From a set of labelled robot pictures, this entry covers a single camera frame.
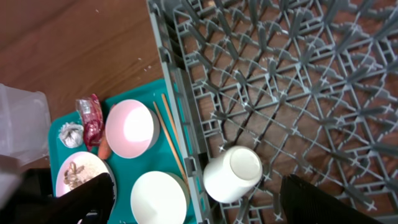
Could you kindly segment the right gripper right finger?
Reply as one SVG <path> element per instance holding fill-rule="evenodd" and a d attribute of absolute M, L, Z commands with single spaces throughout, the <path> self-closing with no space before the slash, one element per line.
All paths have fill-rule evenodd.
<path fill-rule="evenodd" d="M 282 178 L 280 202 L 289 224 L 380 224 L 294 174 Z"/>

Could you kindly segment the white bowl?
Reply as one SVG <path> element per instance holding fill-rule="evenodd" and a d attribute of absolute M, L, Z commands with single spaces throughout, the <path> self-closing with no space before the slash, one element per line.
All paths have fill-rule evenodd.
<path fill-rule="evenodd" d="M 170 172 L 146 172 L 131 191 L 131 210 L 138 224 L 183 224 L 189 204 L 185 182 Z"/>

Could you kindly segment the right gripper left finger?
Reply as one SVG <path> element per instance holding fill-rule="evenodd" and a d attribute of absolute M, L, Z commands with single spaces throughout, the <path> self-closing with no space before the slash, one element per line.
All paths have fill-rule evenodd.
<path fill-rule="evenodd" d="M 115 202 L 108 173 L 97 175 L 61 197 L 17 190 L 1 209 L 1 223 L 100 223 L 110 218 Z"/>

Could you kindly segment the pink bowl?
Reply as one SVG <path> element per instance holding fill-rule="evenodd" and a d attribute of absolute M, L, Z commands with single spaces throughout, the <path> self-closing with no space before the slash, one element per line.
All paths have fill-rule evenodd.
<path fill-rule="evenodd" d="M 137 100 L 116 104 L 106 119 L 105 135 L 112 151 L 125 159 L 141 156 L 152 148 L 160 134 L 157 115 Z"/>

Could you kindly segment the white cup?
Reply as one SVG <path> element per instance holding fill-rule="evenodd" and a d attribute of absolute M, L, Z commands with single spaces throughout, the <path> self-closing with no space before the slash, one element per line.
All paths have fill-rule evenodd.
<path fill-rule="evenodd" d="M 248 193 L 262 175 L 259 156 L 248 147 L 233 146 L 206 165 L 203 183 L 211 198 L 232 203 Z"/>

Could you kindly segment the wooden chopstick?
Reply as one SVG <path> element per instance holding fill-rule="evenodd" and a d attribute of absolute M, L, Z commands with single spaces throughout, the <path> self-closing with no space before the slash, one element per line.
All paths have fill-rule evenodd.
<path fill-rule="evenodd" d="M 174 122 L 174 118 L 173 118 L 172 112 L 170 110 L 170 107 L 169 107 L 169 104 L 168 104 L 167 97 L 166 97 L 165 93 L 162 94 L 162 101 L 163 101 L 163 104 L 165 106 L 165 109 L 166 109 L 166 112 L 167 112 L 167 116 L 169 117 L 169 121 L 170 121 L 170 123 L 172 125 L 172 130 L 174 132 L 174 136 L 176 138 L 177 144 L 179 146 L 180 142 L 179 142 L 179 138 L 178 138 L 177 128 L 176 128 L 176 125 L 175 125 L 175 122 Z"/>
<path fill-rule="evenodd" d="M 165 137 L 166 137 L 166 139 L 167 139 L 167 142 L 168 142 L 168 144 L 169 144 L 169 146 L 170 146 L 170 150 L 172 151 L 172 154 L 173 154 L 173 156 L 174 156 L 174 158 L 175 158 L 175 161 L 176 161 L 176 163 L 177 163 L 178 169 L 179 169 L 179 171 L 180 171 L 180 173 L 181 173 L 181 175 L 182 175 L 182 177 L 183 177 L 183 181 L 185 182 L 185 185 L 186 185 L 187 187 L 189 187 L 188 179 L 187 179 L 187 176 L 186 176 L 186 174 L 185 174 L 185 170 L 184 170 L 183 165 L 182 165 L 182 163 L 181 163 L 181 161 L 180 161 L 180 158 L 179 158 L 179 156 L 178 156 L 177 150 L 175 149 L 174 143 L 173 143 L 173 141 L 172 141 L 172 139 L 171 139 L 171 137 L 170 137 L 170 134 L 169 134 L 169 132 L 168 132 L 168 129 L 167 129 L 165 123 L 164 123 L 164 120 L 163 120 L 163 118 L 162 118 L 162 116 L 161 116 L 161 113 L 160 113 L 160 111 L 159 111 L 159 108 L 158 108 L 156 102 L 153 102 L 153 105 L 154 105 L 155 111 L 156 111 L 156 113 L 157 113 L 157 116 L 158 116 L 158 118 L 159 118 L 160 125 L 161 125 L 161 127 L 162 127 L 162 129 L 163 129 L 163 132 L 164 132 L 164 134 L 165 134 Z"/>

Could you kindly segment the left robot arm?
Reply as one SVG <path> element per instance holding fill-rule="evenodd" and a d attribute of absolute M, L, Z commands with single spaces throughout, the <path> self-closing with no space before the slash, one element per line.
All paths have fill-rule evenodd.
<path fill-rule="evenodd" d="M 1 154 L 1 210 L 4 209 L 22 181 L 20 160 Z"/>

